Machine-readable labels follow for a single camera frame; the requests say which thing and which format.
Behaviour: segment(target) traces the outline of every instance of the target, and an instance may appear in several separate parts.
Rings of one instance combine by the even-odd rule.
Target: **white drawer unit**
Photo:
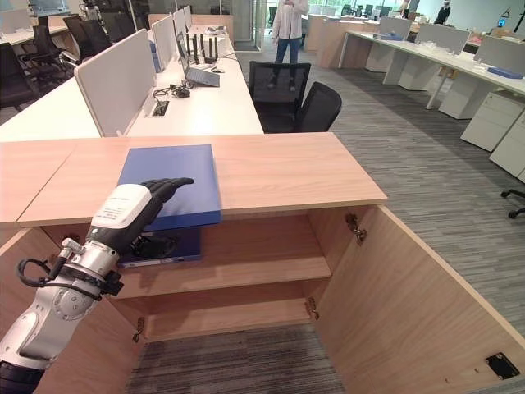
[[[492,152],[525,109],[525,98],[504,90],[486,96],[461,139]]]
[[[494,163],[522,179],[525,170],[525,125],[522,115],[489,157]]]

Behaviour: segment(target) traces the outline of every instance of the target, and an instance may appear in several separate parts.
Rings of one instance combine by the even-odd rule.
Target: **white label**
[[[151,194],[146,186],[119,185],[95,213],[91,225],[105,228],[128,227],[150,199]]]

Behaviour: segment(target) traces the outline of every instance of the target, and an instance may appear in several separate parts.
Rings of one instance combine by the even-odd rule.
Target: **open cabinet door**
[[[22,285],[16,277],[15,266],[22,259],[47,259],[58,252],[57,246],[39,228],[19,231],[0,249],[0,337],[34,298],[35,289]],[[26,274],[42,276],[41,271],[33,269],[27,269]],[[131,324],[103,298],[79,324],[69,345],[44,374],[36,392],[123,392],[142,346],[131,340],[134,333]]]
[[[485,358],[498,352],[525,372],[523,337],[386,207],[359,227],[367,238],[349,243],[315,322],[348,392],[489,387],[500,380]]]

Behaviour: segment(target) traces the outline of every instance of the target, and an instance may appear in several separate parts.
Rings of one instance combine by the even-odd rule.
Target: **robotic arm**
[[[20,261],[19,278],[39,289],[33,304],[0,341],[2,394],[27,394],[36,389],[101,295],[116,295],[123,287],[113,265],[133,248],[144,227],[176,190],[193,182],[178,178],[120,185],[94,215],[84,245],[66,238],[51,268],[35,259]],[[47,276],[38,280],[26,277],[28,263],[39,265]]]

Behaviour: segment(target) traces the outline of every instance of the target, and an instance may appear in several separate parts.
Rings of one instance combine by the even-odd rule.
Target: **keyboard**
[[[186,78],[201,85],[216,86],[217,88],[221,84],[221,76],[197,68],[190,68]]]

